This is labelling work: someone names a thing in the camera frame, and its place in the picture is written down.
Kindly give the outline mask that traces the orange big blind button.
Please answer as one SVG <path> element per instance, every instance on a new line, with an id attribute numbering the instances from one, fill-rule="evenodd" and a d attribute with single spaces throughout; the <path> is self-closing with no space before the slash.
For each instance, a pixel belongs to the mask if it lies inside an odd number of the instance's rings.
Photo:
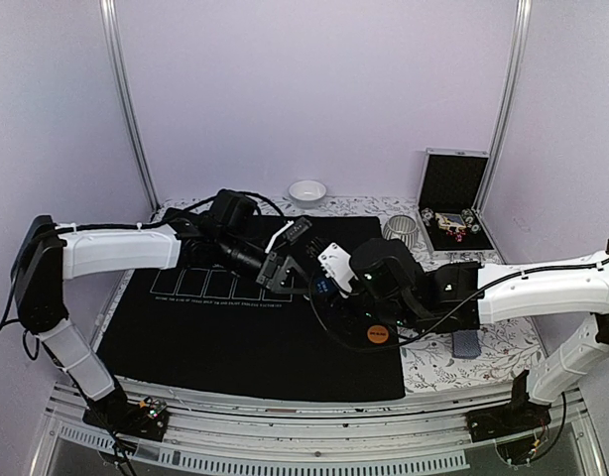
<path id="1" fill-rule="evenodd" d="M 390 331 L 384 325 L 374 324 L 367 329 L 366 336 L 370 343 L 381 345 L 385 344 L 389 340 Z"/>

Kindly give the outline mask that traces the blue small blind button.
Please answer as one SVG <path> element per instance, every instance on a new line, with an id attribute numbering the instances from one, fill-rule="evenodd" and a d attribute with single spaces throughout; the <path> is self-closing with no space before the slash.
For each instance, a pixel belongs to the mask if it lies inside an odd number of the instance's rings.
<path id="1" fill-rule="evenodd" d="M 328 296 L 334 293 L 332 282 L 325 278 L 317 279 L 314 282 L 313 288 L 315 293 L 320 296 Z"/>

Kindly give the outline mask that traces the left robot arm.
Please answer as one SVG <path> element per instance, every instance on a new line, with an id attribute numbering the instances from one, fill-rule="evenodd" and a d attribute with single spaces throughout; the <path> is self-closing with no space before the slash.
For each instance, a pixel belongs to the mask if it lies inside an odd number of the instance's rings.
<path id="1" fill-rule="evenodd" d="M 223 188 L 151 223 L 58 224 L 48 215 L 31 223 L 10 273 L 0 332 L 19 324 L 75 383 L 91 413 L 114 430 L 127 429 L 141 407 L 131 404 L 69 316 L 63 284 L 83 276 L 126 270 L 169 270 L 218 264 L 261 287 L 285 293 L 289 272 L 279 255 L 297 221 L 277 213 L 281 226 L 265 247 L 244 237 L 264 196 Z"/>

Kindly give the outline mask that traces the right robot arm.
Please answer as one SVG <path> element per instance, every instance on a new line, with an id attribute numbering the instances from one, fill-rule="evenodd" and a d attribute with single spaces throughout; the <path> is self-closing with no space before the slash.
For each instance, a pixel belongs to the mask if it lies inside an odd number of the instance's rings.
<path id="1" fill-rule="evenodd" d="M 335 243 L 313 252 L 343 308 L 418 337 L 483 324 L 581 311 L 587 318 L 525 379 L 525 394 L 501 408 L 500 424 L 520 432 L 539 407 L 609 358 L 609 249 L 573 260 L 508 266 L 478 262 L 427 272 L 399 239 L 374 238 L 353 253 Z"/>

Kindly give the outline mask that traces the black poker mat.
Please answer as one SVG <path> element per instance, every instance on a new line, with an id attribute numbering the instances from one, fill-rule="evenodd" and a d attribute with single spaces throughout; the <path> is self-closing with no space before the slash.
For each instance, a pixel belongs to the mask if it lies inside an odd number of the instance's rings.
<path id="1" fill-rule="evenodd" d="M 319 304 L 275 295 L 219 267 L 136 271 L 97 353 L 114 374 L 147 383 L 273 400 L 379 402 L 405 393 L 398 350 L 341 342 Z"/>

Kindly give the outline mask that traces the white ceramic bowl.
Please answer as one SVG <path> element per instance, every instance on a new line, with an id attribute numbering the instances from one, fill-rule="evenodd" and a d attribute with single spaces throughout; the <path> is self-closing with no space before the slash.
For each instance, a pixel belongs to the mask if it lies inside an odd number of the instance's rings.
<path id="1" fill-rule="evenodd" d="M 292 183 L 288 188 L 288 194 L 299 207 L 315 207 L 326 197 L 327 187 L 317 180 L 303 179 Z"/>

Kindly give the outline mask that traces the striped grey mug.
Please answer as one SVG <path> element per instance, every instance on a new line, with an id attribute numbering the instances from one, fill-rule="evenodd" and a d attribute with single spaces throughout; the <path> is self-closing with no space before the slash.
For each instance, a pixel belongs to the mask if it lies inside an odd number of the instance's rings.
<path id="1" fill-rule="evenodd" d="M 419 226 L 415 219 L 408 215 L 390 217 L 383 227 L 383 238 L 386 240 L 399 239 L 409 249 L 418 242 Z"/>

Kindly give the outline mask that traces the blue playing card deck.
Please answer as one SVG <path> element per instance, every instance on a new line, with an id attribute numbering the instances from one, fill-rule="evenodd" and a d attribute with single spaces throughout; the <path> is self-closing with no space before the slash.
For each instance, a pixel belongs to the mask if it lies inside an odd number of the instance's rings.
<path id="1" fill-rule="evenodd" d="M 481 355 L 477 330 L 459 330 L 452 333 L 452 355 L 456 359 L 473 360 Z"/>

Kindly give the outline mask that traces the floral tablecloth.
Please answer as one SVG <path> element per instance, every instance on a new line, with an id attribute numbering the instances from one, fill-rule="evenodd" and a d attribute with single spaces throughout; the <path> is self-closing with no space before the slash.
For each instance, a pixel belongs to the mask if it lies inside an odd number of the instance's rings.
<path id="1" fill-rule="evenodd" d="M 106 315 L 100 320 L 93 344 L 101 339 L 133 274 L 123 278 Z M 452 335 L 429 335 L 398 350 L 405 393 L 446 392 L 511 382 L 523 370 L 538 364 L 545 355 L 534 324 L 527 318 L 504 320 L 478 330 L 481 355 L 473 360 L 452 355 Z"/>

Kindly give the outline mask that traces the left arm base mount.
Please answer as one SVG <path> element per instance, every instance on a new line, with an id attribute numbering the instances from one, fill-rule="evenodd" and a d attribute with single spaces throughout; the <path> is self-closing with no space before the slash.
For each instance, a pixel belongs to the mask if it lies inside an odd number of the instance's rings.
<path id="1" fill-rule="evenodd" d="M 85 400 L 84 423 L 113 434 L 163 441 L 170 418 L 166 401 L 146 397 L 139 403 L 131 403 L 121 388 L 98 401 Z"/>

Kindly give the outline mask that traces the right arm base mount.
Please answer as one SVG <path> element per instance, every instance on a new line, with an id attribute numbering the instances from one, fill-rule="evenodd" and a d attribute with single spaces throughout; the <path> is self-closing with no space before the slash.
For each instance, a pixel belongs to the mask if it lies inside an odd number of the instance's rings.
<path id="1" fill-rule="evenodd" d="M 524 370 L 512 383 L 510 400 L 506 404 L 473 410 L 465 414 L 466 426 L 473 442 L 510 436 L 523 431 L 547 426 L 550 404 L 530 401 Z"/>

